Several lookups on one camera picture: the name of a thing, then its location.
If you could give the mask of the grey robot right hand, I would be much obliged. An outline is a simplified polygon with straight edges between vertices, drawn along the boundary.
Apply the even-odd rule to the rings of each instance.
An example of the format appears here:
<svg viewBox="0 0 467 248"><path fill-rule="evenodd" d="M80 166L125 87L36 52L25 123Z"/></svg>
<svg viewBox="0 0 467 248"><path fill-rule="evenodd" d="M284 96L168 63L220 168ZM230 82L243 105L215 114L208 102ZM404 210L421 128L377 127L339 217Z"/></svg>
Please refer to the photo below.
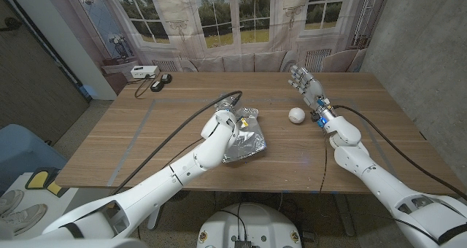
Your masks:
<svg viewBox="0 0 467 248"><path fill-rule="evenodd" d="M318 101L329 103L322 85L311 72L297 66L291 66L290 72L292 79L288 80L288 83L304 97L307 106L311 109L317 109L320 105Z"/></svg>

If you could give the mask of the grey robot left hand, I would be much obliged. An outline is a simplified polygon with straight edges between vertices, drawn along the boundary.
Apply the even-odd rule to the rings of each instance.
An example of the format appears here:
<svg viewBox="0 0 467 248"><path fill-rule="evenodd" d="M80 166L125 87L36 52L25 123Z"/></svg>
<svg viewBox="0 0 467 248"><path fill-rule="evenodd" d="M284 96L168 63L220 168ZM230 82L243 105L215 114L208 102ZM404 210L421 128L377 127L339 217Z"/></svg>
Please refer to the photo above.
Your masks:
<svg viewBox="0 0 467 248"><path fill-rule="evenodd" d="M237 95L226 97L215 104L216 111L225 110L232 112L233 114L236 114L236 112L239 111L241 107L242 104L240 103L240 99Z"/></svg>

